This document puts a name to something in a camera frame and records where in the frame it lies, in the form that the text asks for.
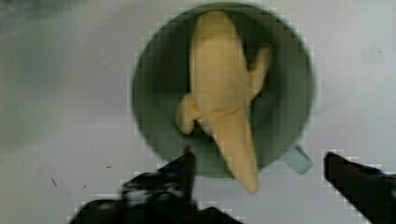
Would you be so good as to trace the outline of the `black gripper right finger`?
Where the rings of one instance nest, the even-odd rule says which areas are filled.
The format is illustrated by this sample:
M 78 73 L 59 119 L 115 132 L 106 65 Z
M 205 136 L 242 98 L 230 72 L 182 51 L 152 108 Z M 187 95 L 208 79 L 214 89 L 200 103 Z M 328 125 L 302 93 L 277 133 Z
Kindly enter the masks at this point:
M 372 224 L 395 224 L 395 175 L 328 152 L 325 179 Z

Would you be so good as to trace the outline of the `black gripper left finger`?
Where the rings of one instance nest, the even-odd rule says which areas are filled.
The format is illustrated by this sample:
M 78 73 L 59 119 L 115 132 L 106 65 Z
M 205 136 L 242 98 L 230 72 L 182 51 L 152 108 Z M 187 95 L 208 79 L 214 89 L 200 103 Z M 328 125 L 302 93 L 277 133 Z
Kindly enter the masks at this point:
M 195 168 L 196 157 L 186 147 L 164 167 L 124 183 L 118 200 L 81 206 L 68 224 L 243 224 L 216 207 L 197 206 L 192 198 Z

